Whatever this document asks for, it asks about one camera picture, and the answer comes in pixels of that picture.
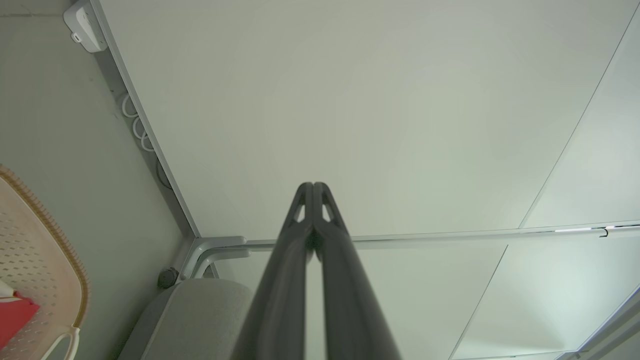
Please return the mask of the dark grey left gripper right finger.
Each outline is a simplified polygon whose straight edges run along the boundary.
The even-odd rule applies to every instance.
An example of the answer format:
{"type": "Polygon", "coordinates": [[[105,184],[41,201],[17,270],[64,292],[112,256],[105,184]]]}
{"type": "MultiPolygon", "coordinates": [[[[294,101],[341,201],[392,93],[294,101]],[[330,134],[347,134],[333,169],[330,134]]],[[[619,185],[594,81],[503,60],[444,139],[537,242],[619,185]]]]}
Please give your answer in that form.
{"type": "Polygon", "coordinates": [[[399,360],[400,351],[329,186],[313,185],[329,360],[399,360]]]}

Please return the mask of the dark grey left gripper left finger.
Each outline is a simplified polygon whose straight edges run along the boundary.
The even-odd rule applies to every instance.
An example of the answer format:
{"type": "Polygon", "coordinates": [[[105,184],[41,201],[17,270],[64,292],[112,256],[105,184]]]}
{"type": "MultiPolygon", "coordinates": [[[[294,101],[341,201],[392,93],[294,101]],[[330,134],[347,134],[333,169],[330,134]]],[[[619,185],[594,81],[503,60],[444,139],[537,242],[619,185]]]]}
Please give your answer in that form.
{"type": "Polygon", "coordinates": [[[295,192],[233,349],[234,360],[302,360],[313,183],[295,192]]]}

